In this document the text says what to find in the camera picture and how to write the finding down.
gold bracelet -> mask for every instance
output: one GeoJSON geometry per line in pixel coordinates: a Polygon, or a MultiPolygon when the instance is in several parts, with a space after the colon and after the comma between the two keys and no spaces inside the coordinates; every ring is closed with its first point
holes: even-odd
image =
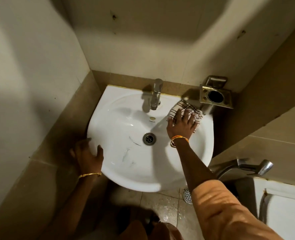
{"type": "Polygon", "coordinates": [[[79,179],[82,178],[82,177],[85,177],[85,176],[88,176],[88,175],[94,175],[94,174],[96,174],[96,175],[98,175],[98,176],[101,176],[101,175],[102,175],[101,172],[86,173],[86,174],[81,174],[81,175],[79,176],[79,179]]]}
{"type": "Polygon", "coordinates": [[[176,148],[176,146],[175,146],[173,140],[175,140],[175,139],[177,139],[177,138],[184,138],[184,139],[189,143],[188,138],[186,138],[186,137],[184,137],[184,136],[173,136],[172,139],[171,139],[171,147],[176,148]]]}

white sink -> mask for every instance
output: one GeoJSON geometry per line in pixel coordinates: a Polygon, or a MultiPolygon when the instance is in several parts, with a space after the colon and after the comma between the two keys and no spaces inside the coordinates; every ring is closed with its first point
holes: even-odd
{"type": "MultiPolygon", "coordinates": [[[[186,181],[180,158],[166,132],[167,114],[181,98],[162,94],[157,110],[150,110],[151,97],[140,90],[108,86],[87,131],[92,153],[100,144],[104,149],[102,173],[128,189],[158,192],[183,187],[186,181]],[[154,145],[143,143],[146,133],[156,136],[154,145]]],[[[190,145],[208,166],[214,146],[211,115],[202,118],[190,145]]]]}

tiled floor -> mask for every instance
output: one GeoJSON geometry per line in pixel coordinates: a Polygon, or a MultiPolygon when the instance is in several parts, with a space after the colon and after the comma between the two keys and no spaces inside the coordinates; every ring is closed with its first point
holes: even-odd
{"type": "Polygon", "coordinates": [[[134,206],[131,213],[132,219],[143,219],[146,210],[153,210],[160,217],[162,222],[169,222],[176,226],[184,240],[204,239],[201,228],[192,205],[182,200],[183,189],[161,191],[159,193],[145,193],[113,185],[110,190],[109,205],[95,231],[82,238],[90,239],[117,239],[115,223],[116,211],[122,206],[134,206]]]}

floor drain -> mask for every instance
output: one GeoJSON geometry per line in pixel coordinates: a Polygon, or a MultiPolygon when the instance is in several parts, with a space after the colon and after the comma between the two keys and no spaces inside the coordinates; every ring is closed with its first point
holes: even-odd
{"type": "Polygon", "coordinates": [[[183,193],[183,200],[185,201],[185,203],[188,203],[189,205],[192,205],[192,197],[191,197],[191,193],[189,191],[188,188],[186,188],[184,190],[184,193],[183,193]]]}
{"type": "Polygon", "coordinates": [[[143,143],[145,145],[151,146],[151,145],[154,145],[155,142],[156,142],[156,136],[153,133],[146,133],[143,136],[143,143]]]}

chrome faucet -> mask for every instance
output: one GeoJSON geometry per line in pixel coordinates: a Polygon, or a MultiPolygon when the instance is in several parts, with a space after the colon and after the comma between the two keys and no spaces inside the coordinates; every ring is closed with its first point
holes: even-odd
{"type": "Polygon", "coordinates": [[[263,176],[273,167],[273,163],[266,159],[264,159],[259,165],[247,164],[246,160],[247,158],[234,159],[231,161],[210,166],[209,169],[216,175],[217,179],[219,179],[229,170],[234,168],[253,172],[252,174],[249,174],[249,175],[263,176]]]}
{"type": "Polygon", "coordinates": [[[151,110],[156,110],[159,105],[162,86],[163,86],[162,79],[157,78],[154,80],[154,89],[153,89],[153,95],[151,99],[151,110]]]}

